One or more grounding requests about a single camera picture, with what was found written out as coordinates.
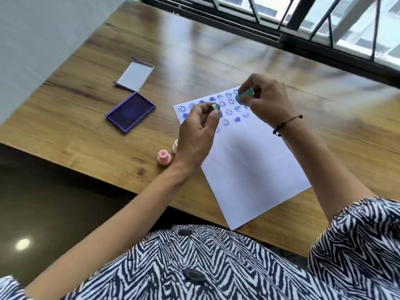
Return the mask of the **person's left hand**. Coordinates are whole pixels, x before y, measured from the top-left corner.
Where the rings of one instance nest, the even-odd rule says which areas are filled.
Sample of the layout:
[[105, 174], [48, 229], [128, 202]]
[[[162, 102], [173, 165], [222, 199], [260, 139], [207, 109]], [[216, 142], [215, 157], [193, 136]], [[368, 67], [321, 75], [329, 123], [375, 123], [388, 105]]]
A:
[[173, 166], [186, 176], [191, 176], [208, 156], [214, 141], [204, 129], [207, 115], [212, 111], [213, 102], [204, 102], [192, 107], [187, 118], [180, 125], [177, 153]]

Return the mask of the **person's right hand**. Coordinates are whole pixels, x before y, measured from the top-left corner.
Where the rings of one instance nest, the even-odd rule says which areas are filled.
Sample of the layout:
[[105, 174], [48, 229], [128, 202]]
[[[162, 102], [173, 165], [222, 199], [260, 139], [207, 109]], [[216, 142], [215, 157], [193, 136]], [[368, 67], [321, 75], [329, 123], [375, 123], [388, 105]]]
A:
[[[288, 98], [286, 86], [282, 82], [270, 79], [263, 74], [253, 73], [239, 87], [238, 93], [242, 93], [250, 87], [254, 90], [254, 97], [266, 101], [265, 112], [254, 114], [273, 129], [297, 116], [296, 110]], [[245, 106], [246, 97], [251, 96], [242, 97]]]

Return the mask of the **green round stamp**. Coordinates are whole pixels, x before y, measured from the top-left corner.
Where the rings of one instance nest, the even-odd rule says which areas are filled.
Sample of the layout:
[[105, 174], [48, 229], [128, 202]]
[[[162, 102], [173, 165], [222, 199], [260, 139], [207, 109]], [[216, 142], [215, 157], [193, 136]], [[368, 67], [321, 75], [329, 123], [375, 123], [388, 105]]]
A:
[[254, 90], [253, 90], [253, 88], [250, 87], [250, 88], [246, 89], [243, 93], [237, 93], [237, 95], [236, 95], [236, 101], [238, 102], [238, 104], [243, 105], [242, 97], [243, 97], [243, 96], [246, 96], [246, 95], [248, 95], [248, 96], [254, 96]]

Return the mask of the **person's left forearm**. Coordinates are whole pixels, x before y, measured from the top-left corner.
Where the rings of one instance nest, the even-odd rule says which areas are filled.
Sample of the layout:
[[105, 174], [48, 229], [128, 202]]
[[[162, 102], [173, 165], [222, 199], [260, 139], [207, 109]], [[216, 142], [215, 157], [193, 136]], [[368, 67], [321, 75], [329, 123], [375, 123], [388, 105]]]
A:
[[24, 290], [34, 300], [59, 300], [134, 247], [150, 231], [199, 164], [176, 158], [145, 190], [68, 250]]

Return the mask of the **person's right forearm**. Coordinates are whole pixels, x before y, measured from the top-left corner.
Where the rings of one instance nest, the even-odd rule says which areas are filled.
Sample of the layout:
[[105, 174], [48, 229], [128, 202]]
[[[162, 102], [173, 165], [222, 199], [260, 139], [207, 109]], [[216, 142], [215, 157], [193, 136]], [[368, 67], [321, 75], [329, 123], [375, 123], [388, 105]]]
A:
[[277, 128], [307, 176], [328, 221], [345, 207], [376, 196], [339, 161], [302, 115]]

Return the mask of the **white stamped paper sheet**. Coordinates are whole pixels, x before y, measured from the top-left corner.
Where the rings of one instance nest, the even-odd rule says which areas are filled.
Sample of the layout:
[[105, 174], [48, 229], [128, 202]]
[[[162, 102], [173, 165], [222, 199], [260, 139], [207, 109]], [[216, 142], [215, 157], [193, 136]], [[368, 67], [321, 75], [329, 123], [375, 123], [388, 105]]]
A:
[[238, 88], [173, 106], [182, 124], [195, 105], [220, 105], [222, 117], [201, 168], [231, 230], [311, 187], [282, 138], [236, 101]]

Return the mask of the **pink round stamp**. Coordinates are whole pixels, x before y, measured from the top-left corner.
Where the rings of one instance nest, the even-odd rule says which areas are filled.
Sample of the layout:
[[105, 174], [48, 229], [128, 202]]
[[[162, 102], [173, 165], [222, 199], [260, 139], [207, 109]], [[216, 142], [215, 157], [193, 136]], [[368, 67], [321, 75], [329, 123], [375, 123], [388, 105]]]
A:
[[157, 161], [161, 166], [168, 166], [172, 161], [172, 156], [167, 150], [160, 150], [157, 155]]

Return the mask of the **purple ink pad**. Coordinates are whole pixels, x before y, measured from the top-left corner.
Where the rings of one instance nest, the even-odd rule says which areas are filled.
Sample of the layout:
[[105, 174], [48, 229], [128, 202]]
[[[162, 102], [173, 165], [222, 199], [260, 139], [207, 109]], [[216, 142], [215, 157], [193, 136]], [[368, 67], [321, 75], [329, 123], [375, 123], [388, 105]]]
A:
[[105, 117], [124, 134], [149, 116], [156, 106], [140, 93], [134, 91], [128, 98], [109, 111]]

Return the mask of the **purple ink pad lid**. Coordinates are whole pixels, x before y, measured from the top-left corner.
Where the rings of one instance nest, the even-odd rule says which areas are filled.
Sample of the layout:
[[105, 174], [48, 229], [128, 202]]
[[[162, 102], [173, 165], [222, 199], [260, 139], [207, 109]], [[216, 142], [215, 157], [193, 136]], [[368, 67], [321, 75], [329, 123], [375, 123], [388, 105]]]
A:
[[113, 84], [117, 87], [140, 92], [141, 88], [154, 70], [154, 66], [142, 60], [131, 57], [132, 61], [117, 81]]

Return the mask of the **zebra striped shirt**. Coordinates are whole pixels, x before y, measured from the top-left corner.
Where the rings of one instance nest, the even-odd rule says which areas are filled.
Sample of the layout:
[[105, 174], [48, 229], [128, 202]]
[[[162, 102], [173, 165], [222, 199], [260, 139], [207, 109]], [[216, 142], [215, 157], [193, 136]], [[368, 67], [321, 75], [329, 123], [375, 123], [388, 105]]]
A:
[[239, 233], [149, 233], [60, 300], [400, 300], [400, 202], [362, 199], [312, 245], [308, 270]]

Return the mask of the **black window frame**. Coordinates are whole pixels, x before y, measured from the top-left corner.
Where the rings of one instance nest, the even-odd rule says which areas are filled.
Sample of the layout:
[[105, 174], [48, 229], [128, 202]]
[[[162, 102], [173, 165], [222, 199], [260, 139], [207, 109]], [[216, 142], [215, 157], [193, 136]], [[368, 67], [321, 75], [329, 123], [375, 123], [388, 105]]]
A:
[[141, 0], [400, 89], [400, 0]]

